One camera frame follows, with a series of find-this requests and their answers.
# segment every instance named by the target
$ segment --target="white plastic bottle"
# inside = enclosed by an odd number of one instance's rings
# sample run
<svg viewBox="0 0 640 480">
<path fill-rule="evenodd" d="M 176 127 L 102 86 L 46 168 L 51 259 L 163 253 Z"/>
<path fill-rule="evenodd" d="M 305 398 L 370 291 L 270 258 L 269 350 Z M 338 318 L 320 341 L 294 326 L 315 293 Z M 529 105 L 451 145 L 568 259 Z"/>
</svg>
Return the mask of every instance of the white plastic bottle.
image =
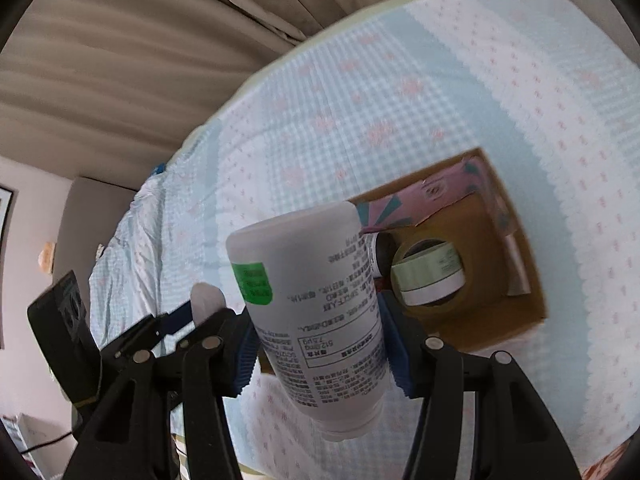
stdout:
<svg viewBox="0 0 640 480">
<path fill-rule="evenodd" d="M 353 204 L 234 232 L 226 250 L 277 377 L 327 440 L 369 431 L 388 366 L 369 257 Z"/>
</svg>

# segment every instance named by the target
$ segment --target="mattress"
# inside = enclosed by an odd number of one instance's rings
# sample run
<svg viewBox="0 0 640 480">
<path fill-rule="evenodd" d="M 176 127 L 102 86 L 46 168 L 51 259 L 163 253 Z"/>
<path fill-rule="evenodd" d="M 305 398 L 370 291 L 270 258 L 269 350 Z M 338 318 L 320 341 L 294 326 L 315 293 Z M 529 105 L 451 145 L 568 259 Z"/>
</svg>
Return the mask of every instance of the mattress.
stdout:
<svg viewBox="0 0 640 480">
<path fill-rule="evenodd" d="M 568 0 L 389 0 L 356 13 L 254 76 L 146 181 L 92 274 L 92 333 L 103 346 L 199 281 L 239 312 L 231 232 L 480 147 L 520 216 L 548 309 L 500 348 L 587 467 L 640 424 L 639 92 L 638 67 Z M 390 385 L 378 427 L 340 444 L 272 376 L 255 373 L 225 408 L 243 464 L 353 479 L 400 478 L 420 405 Z M 180 433 L 179 411 L 172 422 Z"/>
</svg>

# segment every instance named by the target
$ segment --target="white label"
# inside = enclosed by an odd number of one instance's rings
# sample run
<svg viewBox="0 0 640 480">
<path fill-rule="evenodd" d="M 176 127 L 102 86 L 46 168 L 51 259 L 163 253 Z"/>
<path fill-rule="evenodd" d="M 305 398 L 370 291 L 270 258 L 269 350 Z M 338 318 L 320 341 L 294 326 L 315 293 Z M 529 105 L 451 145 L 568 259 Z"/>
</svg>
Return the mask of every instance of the white label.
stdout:
<svg viewBox="0 0 640 480">
<path fill-rule="evenodd" d="M 382 272 L 378 267 L 378 256 L 376 254 L 376 241 L 378 240 L 378 233 L 371 233 L 364 235 L 365 243 L 367 245 L 367 254 L 369 255 L 369 263 L 371 264 L 371 270 L 374 278 L 382 278 Z"/>
<path fill-rule="evenodd" d="M 277 267 L 264 261 L 273 289 L 267 305 L 249 304 L 254 326 L 289 396 L 318 408 L 361 399 L 386 376 L 378 300 L 365 239 L 332 234 L 318 262 Z"/>
</svg>

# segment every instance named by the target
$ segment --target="wall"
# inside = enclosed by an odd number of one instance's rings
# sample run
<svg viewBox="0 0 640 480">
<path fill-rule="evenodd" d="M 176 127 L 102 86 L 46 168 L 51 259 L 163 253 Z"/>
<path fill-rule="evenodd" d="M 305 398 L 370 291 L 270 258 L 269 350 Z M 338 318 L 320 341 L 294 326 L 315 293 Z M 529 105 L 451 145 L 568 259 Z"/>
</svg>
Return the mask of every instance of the wall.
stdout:
<svg viewBox="0 0 640 480">
<path fill-rule="evenodd" d="M 36 443 L 65 433 L 71 425 L 70 404 L 49 375 L 26 315 L 31 301 L 51 284 L 51 276 L 38 267 L 38 255 L 45 242 L 56 240 L 70 185 L 66 178 L 0 156 L 0 186 L 16 192 L 0 269 L 0 412 L 29 415 L 40 431 L 33 436 Z M 68 438 L 43 449 L 51 474 L 64 469 L 74 442 Z"/>
</svg>

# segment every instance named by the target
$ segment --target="metal screw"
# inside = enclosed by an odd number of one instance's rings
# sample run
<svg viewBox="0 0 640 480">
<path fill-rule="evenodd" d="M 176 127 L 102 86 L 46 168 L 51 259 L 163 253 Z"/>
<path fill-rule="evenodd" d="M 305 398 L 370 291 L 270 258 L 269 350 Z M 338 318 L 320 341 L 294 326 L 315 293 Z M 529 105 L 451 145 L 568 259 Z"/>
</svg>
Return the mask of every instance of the metal screw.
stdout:
<svg viewBox="0 0 640 480">
<path fill-rule="evenodd" d="M 214 348 L 218 348 L 220 345 L 222 345 L 222 339 L 217 335 L 210 335 L 202 340 L 202 347 L 205 350 L 213 350 Z"/>
<path fill-rule="evenodd" d="M 424 344 L 431 350 L 440 350 L 444 346 L 442 339 L 439 337 L 428 337 L 425 339 Z"/>
<path fill-rule="evenodd" d="M 138 350 L 135 354 L 133 354 L 133 361 L 142 364 L 149 361 L 151 357 L 151 352 L 149 350 Z"/>
<path fill-rule="evenodd" d="M 507 352 L 496 352 L 495 360 L 501 365 L 508 365 L 511 362 L 511 354 Z"/>
</svg>

